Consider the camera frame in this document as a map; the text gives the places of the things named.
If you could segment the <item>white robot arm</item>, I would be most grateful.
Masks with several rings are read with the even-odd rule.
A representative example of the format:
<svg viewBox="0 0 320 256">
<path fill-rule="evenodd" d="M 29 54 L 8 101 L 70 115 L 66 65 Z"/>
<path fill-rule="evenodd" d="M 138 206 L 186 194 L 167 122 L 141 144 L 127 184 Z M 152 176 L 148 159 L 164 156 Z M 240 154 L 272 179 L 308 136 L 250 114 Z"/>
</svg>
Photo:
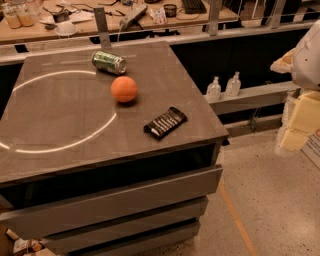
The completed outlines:
<svg viewBox="0 0 320 256">
<path fill-rule="evenodd" d="M 291 155 L 300 151 L 320 128 L 320 21 L 316 21 L 298 44 L 271 65 L 277 73 L 290 73 L 302 89 L 297 98 L 288 96 L 275 152 Z"/>
</svg>

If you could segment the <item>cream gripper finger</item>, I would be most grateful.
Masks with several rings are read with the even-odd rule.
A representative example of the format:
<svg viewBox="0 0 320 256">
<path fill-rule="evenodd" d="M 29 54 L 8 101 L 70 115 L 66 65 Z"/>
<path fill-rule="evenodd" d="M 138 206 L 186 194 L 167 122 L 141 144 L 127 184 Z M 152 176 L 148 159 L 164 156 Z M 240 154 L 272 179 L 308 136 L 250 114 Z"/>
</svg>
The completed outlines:
<svg viewBox="0 0 320 256">
<path fill-rule="evenodd" d="M 277 73 L 290 73 L 292 70 L 292 59 L 295 49 L 291 49 L 286 52 L 282 57 L 277 59 L 270 66 L 270 70 Z"/>
<path fill-rule="evenodd" d="M 275 153 L 280 156 L 297 153 L 319 128 L 320 92 L 306 91 L 298 98 L 289 95 L 276 138 Z"/>
</svg>

